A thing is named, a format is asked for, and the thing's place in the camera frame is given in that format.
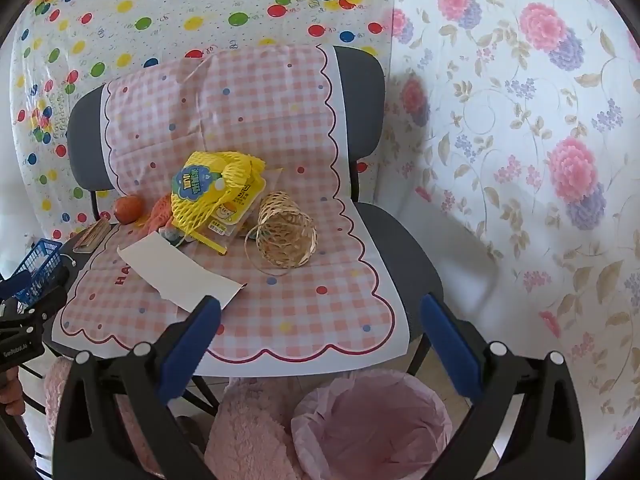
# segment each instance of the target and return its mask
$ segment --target pink checkered placemat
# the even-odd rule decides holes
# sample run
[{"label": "pink checkered placemat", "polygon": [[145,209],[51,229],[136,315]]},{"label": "pink checkered placemat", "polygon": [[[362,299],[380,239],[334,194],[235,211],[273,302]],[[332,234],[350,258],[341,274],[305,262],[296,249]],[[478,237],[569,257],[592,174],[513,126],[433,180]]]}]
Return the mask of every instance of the pink checkered placemat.
[{"label": "pink checkered placemat", "polygon": [[[237,150],[284,168],[277,188],[316,220],[318,252],[277,278],[254,269],[242,240],[225,256],[197,242],[182,249],[206,269],[248,284],[223,311],[205,359],[209,373],[227,364],[241,375],[237,365],[260,364],[264,375],[282,374],[265,369],[265,359],[332,371],[406,351],[404,310],[349,199],[332,48],[270,46],[177,60],[109,83],[103,102],[105,160],[123,194],[152,204],[191,152]],[[131,348],[186,317],[116,254],[137,236],[121,226],[96,251],[59,315],[62,338]],[[299,368],[296,373],[307,370]]]}]

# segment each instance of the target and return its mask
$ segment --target person's hand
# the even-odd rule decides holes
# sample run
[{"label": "person's hand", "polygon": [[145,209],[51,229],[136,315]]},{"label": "person's hand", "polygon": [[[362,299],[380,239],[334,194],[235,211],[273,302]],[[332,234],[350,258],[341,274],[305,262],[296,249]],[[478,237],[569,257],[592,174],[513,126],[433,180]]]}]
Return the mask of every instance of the person's hand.
[{"label": "person's hand", "polygon": [[20,379],[18,379],[18,368],[11,368],[6,373],[7,384],[0,390],[0,404],[6,404],[6,406],[0,406],[6,409],[8,415],[22,415],[26,406],[24,405],[24,399],[22,398],[22,385]]}]

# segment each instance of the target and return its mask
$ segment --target trash can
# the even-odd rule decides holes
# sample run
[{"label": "trash can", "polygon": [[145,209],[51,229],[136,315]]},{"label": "trash can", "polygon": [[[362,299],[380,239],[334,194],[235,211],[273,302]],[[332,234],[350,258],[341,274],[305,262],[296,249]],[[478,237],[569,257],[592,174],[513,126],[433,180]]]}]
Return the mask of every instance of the trash can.
[{"label": "trash can", "polygon": [[444,403],[396,370],[349,372],[309,393],[291,433],[312,480],[414,480],[450,440]]}]

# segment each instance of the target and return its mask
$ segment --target blue basket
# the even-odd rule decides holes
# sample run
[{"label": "blue basket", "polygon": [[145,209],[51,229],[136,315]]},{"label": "blue basket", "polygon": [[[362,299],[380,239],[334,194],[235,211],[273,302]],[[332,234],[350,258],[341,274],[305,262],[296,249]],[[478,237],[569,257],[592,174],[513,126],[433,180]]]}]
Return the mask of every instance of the blue basket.
[{"label": "blue basket", "polygon": [[19,301],[29,306],[38,301],[49,277],[60,264],[60,247],[62,247],[60,242],[41,238],[15,269],[14,274],[22,270],[28,270],[31,273],[31,286],[15,294]]}]

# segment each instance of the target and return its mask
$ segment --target woven basket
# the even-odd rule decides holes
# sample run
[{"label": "woven basket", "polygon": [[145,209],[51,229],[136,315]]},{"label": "woven basket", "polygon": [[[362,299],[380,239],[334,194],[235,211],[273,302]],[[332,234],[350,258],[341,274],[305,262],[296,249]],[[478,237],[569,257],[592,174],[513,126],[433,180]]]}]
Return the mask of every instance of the woven basket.
[{"label": "woven basket", "polygon": [[269,193],[260,203],[258,223],[244,238],[246,252],[251,234],[255,234],[260,255],[281,269],[294,269],[306,264],[318,243],[313,219],[300,211],[298,204],[282,191]]}]

